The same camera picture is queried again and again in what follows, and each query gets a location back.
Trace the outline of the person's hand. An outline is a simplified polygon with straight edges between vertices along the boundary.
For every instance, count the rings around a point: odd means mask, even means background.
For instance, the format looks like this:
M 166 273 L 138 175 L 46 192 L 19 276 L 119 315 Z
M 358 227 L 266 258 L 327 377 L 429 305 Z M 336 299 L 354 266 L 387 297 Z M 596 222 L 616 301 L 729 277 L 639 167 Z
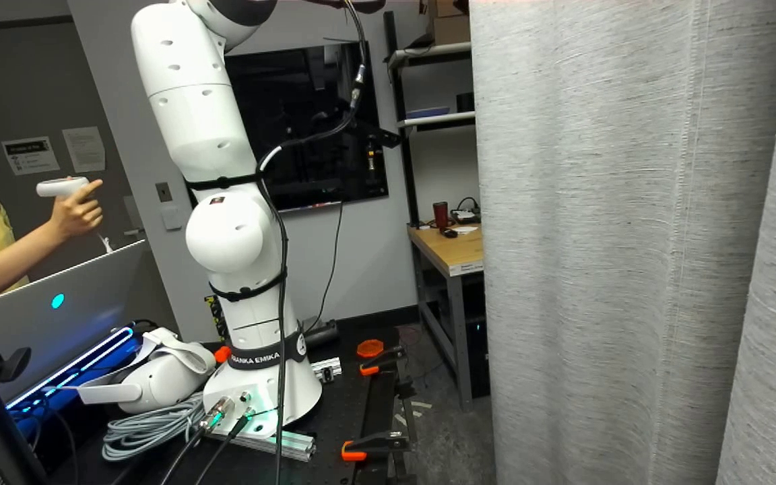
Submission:
M 73 194 L 54 199 L 48 227 L 57 239 L 85 235 L 102 223 L 102 204 L 95 196 L 100 187 L 102 182 L 89 182 Z

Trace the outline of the person's forearm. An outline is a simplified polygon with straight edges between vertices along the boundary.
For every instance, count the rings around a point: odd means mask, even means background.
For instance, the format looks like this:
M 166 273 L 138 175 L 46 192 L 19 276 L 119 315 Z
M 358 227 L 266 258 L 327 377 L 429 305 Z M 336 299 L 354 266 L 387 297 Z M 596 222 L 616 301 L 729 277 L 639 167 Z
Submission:
M 0 291 L 22 280 L 34 265 L 50 256 L 69 233 L 63 223 L 46 222 L 13 245 L 0 252 Z

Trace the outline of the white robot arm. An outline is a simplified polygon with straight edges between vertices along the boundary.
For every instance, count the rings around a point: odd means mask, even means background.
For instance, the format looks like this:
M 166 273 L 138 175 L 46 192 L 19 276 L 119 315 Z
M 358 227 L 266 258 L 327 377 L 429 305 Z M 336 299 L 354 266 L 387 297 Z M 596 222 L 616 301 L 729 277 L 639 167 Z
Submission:
M 133 48 L 161 141 L 197 204 L 186 248 L 220 305 L 230 362 L 203 400 L 288 427 L 321 400 L 285 291 L 288 239 L 226 76 L 278 0 L 165 0 L 133 17 Z

